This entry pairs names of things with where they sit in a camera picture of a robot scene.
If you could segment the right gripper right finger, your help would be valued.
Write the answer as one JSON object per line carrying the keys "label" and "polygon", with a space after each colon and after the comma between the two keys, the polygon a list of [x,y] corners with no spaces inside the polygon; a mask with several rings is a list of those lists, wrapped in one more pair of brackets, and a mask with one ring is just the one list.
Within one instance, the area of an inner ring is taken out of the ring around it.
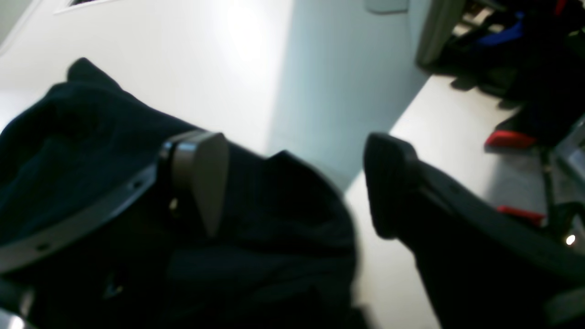
{"label": "right gripper right finger", "polygon": [[537,227],[492,208],[384,133],[368,136],[363,167],[376,233],[414,254],[441,327],[584,327],[584,254],[565,241],[584,219],[583,204],[559,204]]}

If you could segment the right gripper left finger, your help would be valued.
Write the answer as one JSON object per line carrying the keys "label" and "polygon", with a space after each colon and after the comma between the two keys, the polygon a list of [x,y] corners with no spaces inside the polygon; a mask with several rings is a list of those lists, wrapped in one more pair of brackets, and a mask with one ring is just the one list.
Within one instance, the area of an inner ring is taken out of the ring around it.
{"label": "right gripper left finger", "polygon": [[229,143],[222,133],[190,131],[163,143],[159,157],[86,208],[1,247],[1,273],[18,271],[58,253],[117,218],[154,186],[164,198],[195,206],[205,232],[221,223],[229,175]]}

